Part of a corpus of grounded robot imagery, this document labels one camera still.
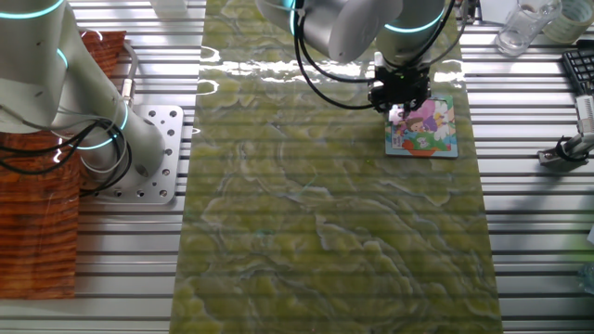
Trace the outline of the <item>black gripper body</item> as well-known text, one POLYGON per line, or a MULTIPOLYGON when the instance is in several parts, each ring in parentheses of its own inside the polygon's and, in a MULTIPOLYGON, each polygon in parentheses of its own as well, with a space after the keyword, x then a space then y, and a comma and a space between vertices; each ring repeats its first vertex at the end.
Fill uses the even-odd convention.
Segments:
POLYGON ((431 95, 428 68, 406 68, 393 71, 385 66, 375 67, 375 82, 368 91, 368 101, 374 109, 400 106, 414 111, 431 95))

